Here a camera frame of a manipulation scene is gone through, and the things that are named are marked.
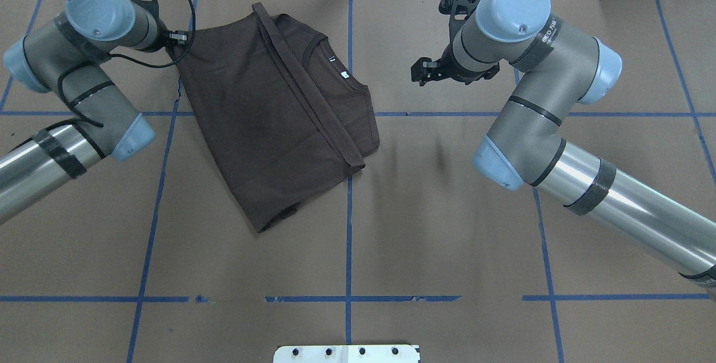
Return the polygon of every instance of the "light blue joint cap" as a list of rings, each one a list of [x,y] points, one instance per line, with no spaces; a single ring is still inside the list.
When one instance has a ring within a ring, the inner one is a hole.
[[[2,55],[2,62],[5,64],[5,68],[10,71],[12,77],[22,82],[28,89],[38,93],[47,93],[49,88],[43,85],[35,76],[30,69],[30,64],[27,62],[27,57],[25,57],[25,49],[23,48],[25,37],[5,51],[5,54]]]
[[[66,0],[64,13],[79,34],[99,41],[120,39],[135,22],[130,0]]]
[[[490,180],[511,191],[524,184],[522,177],[490,137],[485,136],[473,156],[473,166]]]
[[[480,0],[475,20],[490,39],[516,43],[537,34],[551,10],[550,0]]]
[[[594,37],[594,40],[599,45],[599,61],[596,63],[596,73],[594,73],[594,80],[591,82],[589,90],[580,98],[580,103],[583,105],[591,105],[604,97],[606,91],[614,87],[614,83],[621,74],[619,54],[602,44],[597,37]]]
[[[112,156],[122,162],[150,144],[154,136],[156,136],[154,129],[147,123],[142,113],[139,113],[112,151]]]

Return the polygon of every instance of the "clothing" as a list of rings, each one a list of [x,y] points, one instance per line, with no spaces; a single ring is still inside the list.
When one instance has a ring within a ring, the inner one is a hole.
[[[197,31],[176,65],[226,185],[261,232],[363,169],[379,138],[368,87],[328,37],[252,8]],[[168,52],[176,59],[183,50]]]

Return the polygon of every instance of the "metallic tube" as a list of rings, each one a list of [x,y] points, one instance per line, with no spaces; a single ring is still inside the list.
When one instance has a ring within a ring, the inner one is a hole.
[[[50,134],[86,169],[100,161],[74,126],[61,126]],[[0,225],[69,180],[69,175],[35,141],[8,153],[0,159]]]
[[[597,157],[568,144],[537,188],[570,205],[588,191],[598,170]],[[637,241],[681,274],[703,274],[716,266],[716,223],[619,169],[606,197],[586,215]]]

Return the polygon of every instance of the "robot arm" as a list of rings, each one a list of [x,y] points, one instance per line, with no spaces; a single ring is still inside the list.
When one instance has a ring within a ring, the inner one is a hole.
[[[473,12],[451,26],[440,60],[413,65],[414,82],[491,78],[502,59],[525,73],[478,147],[475,168],[509,190],[524,182],[544,190],[713,293],[716,224],[557,135],[576,102],[590,105],[616,83],[619,55],[552,14],[550,0],[451,2],[451,24],[456,13]]]
[[[66,0],[64,12],[8,49],[3,62],[13,78],[54,91],[77,117],[0,159],[0,224],[107,155],[124,160],[151,143],[153,129],[99,64],[119,45],[156,51],[184,40],[166,29],[156,0]]]

